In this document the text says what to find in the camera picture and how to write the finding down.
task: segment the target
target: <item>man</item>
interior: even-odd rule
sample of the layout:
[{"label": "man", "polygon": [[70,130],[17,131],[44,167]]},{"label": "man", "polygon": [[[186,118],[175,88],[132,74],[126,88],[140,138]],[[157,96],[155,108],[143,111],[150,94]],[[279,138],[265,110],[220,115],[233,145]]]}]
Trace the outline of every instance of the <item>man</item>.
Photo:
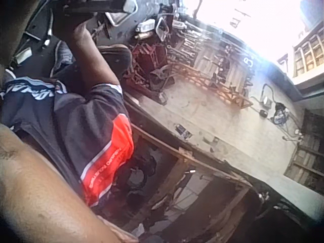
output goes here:
[{"label": "man", "polygon": [[121,45],[99,51],[84,20],[58,13],[53,32],[64,42],[56,48],[53,76],[12,77],[0,93],[7,126],[0,127],[1,213],[32,242],[132,238],[112,225],[117,237],[104,230],[65,183],[98,214],[134,149],[118,81],[131,53]]}]

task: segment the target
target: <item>hand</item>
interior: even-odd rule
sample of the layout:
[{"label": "hand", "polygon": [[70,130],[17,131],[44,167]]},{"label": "hand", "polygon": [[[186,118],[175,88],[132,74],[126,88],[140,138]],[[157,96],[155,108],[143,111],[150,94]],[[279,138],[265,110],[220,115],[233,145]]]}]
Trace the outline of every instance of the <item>hand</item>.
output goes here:
[{"label": "hand", "polygon": [[94,17],[93,13],[67,15],[64,6],[57,4],[54,11],[53,34],[69,43],[77,42],[88,32],[87,21]]}]

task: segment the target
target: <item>red stripe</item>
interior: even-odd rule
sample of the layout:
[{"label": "red stripe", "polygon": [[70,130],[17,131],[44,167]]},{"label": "red stripe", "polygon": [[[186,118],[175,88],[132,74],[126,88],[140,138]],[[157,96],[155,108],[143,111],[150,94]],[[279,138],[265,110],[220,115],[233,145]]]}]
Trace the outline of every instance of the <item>red stripe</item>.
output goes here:
[{"label": "red stripe", "polygon": [[87,205],[99,200],[100,193],[113,183],[115,172],[132,156],[133,150],[129,120],[119,114],[113,121],[110,147],[88,169],[83,179]]}]

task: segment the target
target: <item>skin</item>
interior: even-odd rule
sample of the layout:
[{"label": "skin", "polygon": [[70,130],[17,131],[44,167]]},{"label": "skin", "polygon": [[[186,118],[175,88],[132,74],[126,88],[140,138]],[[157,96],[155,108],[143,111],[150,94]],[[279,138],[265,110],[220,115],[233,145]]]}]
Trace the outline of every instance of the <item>skin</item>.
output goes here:
[{"label": "skin", "polygon": [[[54,22],[54,34],[68,43],[87,88],[102,83],[118,85],[82,23],[84,19],[60,20],[65,27]],[[27,242],[137,242],[99,219],[32,144],[24,143],[1,124],[0,198],[2,217]]]}]

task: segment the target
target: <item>sleeve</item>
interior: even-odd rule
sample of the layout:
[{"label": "sleeve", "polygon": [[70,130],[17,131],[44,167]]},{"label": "sleeve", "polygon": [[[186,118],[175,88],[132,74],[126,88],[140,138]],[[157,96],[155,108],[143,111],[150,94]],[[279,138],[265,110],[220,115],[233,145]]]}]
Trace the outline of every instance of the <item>sleeve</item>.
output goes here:
[{"label": "sleeve", "polygon": [[86,203],[95,206],[134,150],[122,89],[100,84],[85,98],[63,95],[55,114],[66,153],[83,184]]}]

